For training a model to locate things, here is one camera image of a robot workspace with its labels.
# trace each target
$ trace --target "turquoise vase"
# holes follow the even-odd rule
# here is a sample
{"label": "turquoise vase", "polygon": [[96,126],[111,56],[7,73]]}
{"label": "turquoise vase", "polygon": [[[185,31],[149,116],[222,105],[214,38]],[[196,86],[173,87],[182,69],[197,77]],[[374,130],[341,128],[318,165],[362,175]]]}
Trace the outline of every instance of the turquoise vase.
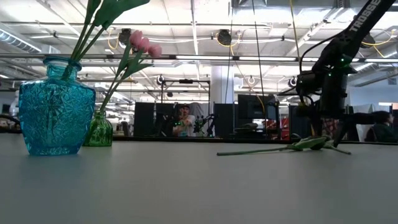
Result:
{"label": "turquoise vase", "polygon": [[76,154],[90,128],[95,91],[76,80],[79,63],[56,56],[43,63],[47,78],[19,87],[19,120],[27,150],[35,156]]}

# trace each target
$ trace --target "cap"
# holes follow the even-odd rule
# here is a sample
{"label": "cap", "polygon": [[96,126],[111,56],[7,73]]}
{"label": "cap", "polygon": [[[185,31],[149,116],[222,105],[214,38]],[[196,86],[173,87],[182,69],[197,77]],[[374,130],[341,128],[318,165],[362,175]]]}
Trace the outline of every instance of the cap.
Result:
{"label": "cap", "polygon": [[189,107],[188,104],[182,104],[182,105],[180,106],[180,108],[188,108],[188,109],[190,109],[190,107]]}

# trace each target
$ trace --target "gray table surface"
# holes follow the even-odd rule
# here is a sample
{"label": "gray table surface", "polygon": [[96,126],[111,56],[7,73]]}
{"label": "gray table surface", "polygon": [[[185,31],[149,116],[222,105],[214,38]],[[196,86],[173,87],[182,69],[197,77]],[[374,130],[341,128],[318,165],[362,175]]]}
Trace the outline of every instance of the gray table surface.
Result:
{"label": "gray table surface", "polygon": [[276,146],[114,142],[32,157],[0,134],[0,223],[398,223],[395,146],[216,157]]}

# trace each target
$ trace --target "person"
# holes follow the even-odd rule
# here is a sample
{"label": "person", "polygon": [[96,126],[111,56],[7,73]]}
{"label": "person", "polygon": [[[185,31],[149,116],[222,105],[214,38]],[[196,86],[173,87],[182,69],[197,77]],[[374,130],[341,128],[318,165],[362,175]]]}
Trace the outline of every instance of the person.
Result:
{"label": "person", "polygon": [[195,116],[189,115],[190,107],[182,105],[179,112],[179,122],[176,127],[173,127],[173,135],[178,137],[194,137],[193,124],[195,123]]}
{"label": "person", "polygon": [[372,113],[376,124],[373,131],[377,142],[398,142],[398,138],[390,125],[394,121],[392,114],[387,111],[375,111]]}

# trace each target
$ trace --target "pink tulip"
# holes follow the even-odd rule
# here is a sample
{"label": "pink tulip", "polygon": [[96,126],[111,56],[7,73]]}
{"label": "pink tulip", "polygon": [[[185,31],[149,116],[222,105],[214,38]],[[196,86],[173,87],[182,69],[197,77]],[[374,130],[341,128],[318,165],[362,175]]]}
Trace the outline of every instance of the pink tulip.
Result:
{"label": "pink tulip", "polygon": [[148,54],[153,58],[157,58],[162,55],[162,47],[159,44],[151,45],[148,49]]}
{"label": "pink tulip", "polygon": [[141,40],[141,43],[139,43],[137,49],[144,50],[144,53],[146,53],[148,52],[148,48],[149,48],[149,39],[145,37]]}
{"label": "pink tulip", "polygon": [[137,47],[141,43],[142,31],[136,30],[130,35],[131,45]]}

